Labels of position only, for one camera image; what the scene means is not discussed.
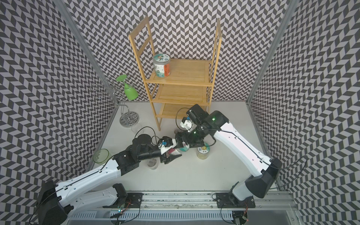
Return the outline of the flower seed jar pink label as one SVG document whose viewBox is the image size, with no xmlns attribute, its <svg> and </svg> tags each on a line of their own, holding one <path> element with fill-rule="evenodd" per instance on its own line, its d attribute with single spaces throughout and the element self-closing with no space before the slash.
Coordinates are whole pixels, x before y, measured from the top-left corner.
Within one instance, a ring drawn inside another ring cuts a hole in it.
<svg viewBox="0 0 360 225">
<path fill-rule="evenodd" d="M 189 145 L 183 142 L 183 147 L 181 148 L 171 148 L 167 151 L 168 156 L 180 156 L 183 152 L 187 152 L 189 150 Z"/>
</svg>

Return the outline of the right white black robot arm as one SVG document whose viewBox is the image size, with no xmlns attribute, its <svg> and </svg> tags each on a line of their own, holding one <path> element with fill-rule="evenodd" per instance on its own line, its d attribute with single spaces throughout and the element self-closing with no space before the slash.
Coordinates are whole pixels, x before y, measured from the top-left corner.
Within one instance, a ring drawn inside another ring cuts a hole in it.
<svg viewBox="0 0 360 225">
<path fill-rule="evenodd" d="M 220 111 L 209 114 L 195 105 L 187 111 L 187 117 L 195 128 L 175 136 L 178 146 L 186 143 L 189 147 L 199 147 L 210 135 L 229 148 L 251 173 L 245 181 L 232 186 L 228 192 L 229 203 L 240 207 L 253 196 L 264 198 L 278 177 L 282 162 L 258 151 Z"/>
</svg>

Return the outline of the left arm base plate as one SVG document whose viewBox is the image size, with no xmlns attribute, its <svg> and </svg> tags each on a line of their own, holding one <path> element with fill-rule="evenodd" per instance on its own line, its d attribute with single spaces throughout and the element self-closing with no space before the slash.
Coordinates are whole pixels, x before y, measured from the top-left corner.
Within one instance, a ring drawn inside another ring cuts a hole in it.
<svg viewBox="0 0 360 225">
<path fill-rule="evenodd" d="M 128 193 L 126 197 L 117 197 L 116 201 L 103 208 L 125 209 L 140 208 L 143 200 L 143 193 Z"/>
</svg>

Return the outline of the carrot seed jar red label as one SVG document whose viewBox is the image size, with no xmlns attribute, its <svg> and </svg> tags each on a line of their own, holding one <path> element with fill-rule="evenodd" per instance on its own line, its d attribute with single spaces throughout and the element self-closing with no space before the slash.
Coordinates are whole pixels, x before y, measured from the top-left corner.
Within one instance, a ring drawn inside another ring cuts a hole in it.
<svg viewBox="0 0 360 225">
<path fill-rule="evenodd" d="M 157 77 L 165 78 L 170 76 L 170 61 L 170 56 L 164 53 L 156 54 L 153 57 L 154 71 Z"/>
</svg>

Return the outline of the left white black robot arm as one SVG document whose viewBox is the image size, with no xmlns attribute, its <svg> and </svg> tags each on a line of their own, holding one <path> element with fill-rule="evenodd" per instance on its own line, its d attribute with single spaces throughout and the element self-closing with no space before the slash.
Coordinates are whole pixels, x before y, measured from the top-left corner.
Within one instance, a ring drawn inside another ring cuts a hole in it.
<svg viewBox="0 0 360 225">
<path fill-rule="evenodd" d="M 124 151 L 115 154 L 95 169 L 67 181 L 44 182 L 35 209 L 38 224 L 61 225 L 76 212 L 123 205 L 127 193 L 121 183 L 101 191 L 94 189 L 138 168 L 144 160 L 159 158 L 161 163 L 168 164 L 181 156 L 174 153 L 174 150 L 182 147 L 183 141 L 180 138 L 165 136 L 153 144 L 149 135 L 142 134 L 134 138 Z"/>
</svg>

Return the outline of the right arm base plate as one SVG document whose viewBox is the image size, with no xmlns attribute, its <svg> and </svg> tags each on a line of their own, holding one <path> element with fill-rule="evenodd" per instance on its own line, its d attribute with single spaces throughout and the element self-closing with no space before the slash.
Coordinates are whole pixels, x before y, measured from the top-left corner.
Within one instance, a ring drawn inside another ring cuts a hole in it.
<svg viewBox="0 0 360 225">
<path fill-rule="evenodd" d="M 233 194 L 216 192 L 212 195 L 220 208 L 237 208 L 237 209 L 253 209 L 256 207 L 255 200 L 252 196 L 247 197 L 245 200 L 237 199 Z"/>
</svg>

